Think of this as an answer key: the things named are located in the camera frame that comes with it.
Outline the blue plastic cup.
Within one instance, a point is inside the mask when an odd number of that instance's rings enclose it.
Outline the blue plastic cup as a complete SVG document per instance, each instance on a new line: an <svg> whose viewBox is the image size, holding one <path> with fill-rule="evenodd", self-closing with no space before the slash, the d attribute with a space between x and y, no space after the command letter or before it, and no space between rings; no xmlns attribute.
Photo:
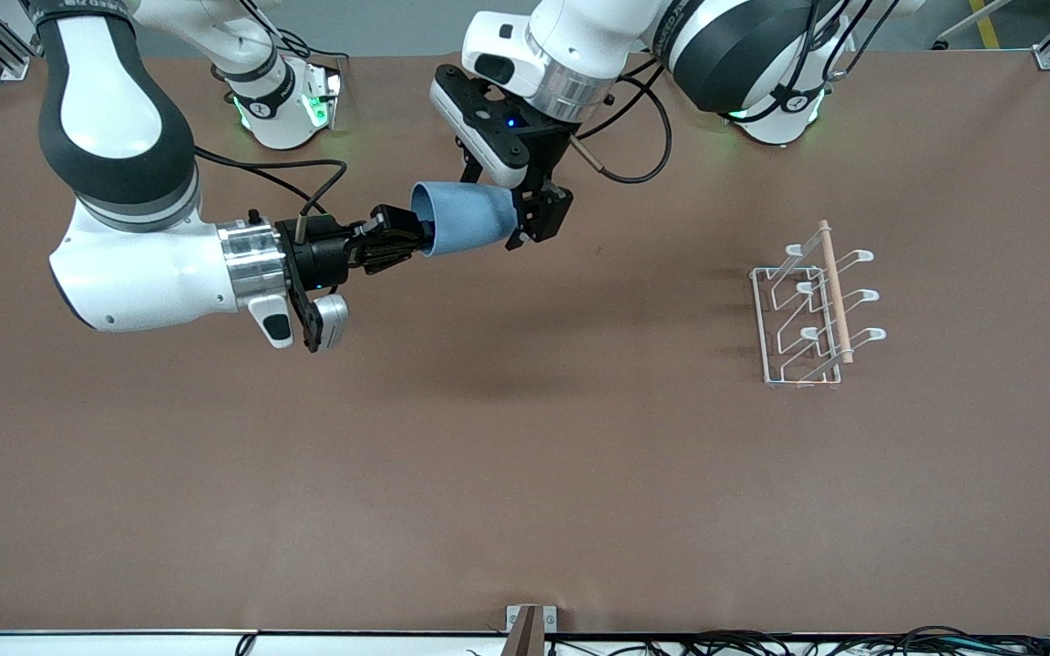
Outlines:
<svg viewBox="0 0 1050 656"><path fill-rule="evenodd" d="M430 228L426 257L506 241L518 227L512 191L489 184L420 181L411 190L411 210Z"/></svg>

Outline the brown paper table cover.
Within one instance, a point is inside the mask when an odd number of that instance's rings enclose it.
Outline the brown paper table cover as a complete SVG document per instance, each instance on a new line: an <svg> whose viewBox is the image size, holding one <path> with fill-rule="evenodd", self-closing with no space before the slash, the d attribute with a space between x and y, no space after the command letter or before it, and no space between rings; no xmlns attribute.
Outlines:
<svg viewBox="0 0 1050 656"><path fill-rule="evenodd" d="M874 51L786 149L670 88L654 182L354 274L336 350L75 319L46 71L0 87L0 630L1050 632L1050 72ZM832 225L878 302L761 379L747 274Z"/></svg>

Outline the white metal tube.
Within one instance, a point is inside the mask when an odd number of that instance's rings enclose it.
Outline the white metal tube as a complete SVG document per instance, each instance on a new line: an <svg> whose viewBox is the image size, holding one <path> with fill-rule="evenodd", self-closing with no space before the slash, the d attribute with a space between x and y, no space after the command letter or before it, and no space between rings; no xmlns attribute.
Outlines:
<svg viewBox="0 0 1050 656"><path fill-rule="evenodd" d="M1013 0L965 0L967 7L971 9L968 16L951 25L950 28L939 33L932 42L932 50L950 49L956 37L974 30L983 49L999 50L1001 48L998 34L991 16Z"/></svg>

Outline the grey metal bracket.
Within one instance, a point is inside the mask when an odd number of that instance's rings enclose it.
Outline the grey metal bracket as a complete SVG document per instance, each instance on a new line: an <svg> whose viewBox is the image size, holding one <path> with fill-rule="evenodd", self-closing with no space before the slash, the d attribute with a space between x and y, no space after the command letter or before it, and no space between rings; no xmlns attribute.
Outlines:
<svg viewBox="0 0 1050 656"><path fill-rule="evenodd" d="M505 608L505 631L512 631L513 625L520 618L520 614L526 607L532 605L509 605ZM543 619L543 631L556 632L559 630L559 611L555 605L537 605L539 616Z"/></svg>

